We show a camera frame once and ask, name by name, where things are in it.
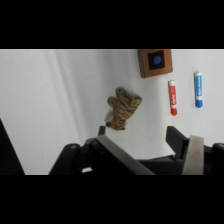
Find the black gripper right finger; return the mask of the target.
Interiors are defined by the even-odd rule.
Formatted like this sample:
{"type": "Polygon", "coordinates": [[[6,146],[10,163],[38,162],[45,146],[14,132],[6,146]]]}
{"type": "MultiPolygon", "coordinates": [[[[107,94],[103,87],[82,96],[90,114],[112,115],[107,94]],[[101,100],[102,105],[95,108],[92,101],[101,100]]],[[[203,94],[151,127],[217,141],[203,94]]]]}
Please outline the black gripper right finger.
{"type": "Polygon", "coordinates": [[[166,142],[175,152],[175,161],[181,164],[181,175],[204,174],[204,139],[200,136],[184,136],[174,126],[168,126],[166,142]]]}

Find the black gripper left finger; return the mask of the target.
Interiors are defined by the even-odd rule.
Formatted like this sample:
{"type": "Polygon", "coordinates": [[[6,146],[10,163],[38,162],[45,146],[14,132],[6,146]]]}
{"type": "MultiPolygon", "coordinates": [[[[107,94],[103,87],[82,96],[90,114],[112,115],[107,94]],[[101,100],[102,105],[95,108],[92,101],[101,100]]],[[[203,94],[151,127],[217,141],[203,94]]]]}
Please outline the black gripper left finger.
{"type": "Polygon", "coordinates": [[[106,135],[106,127],[100,126],[94,140],[95,151],[99,154],[98,165],[109,175],[153,175],[153,172],[135,160],[106,135]]]}

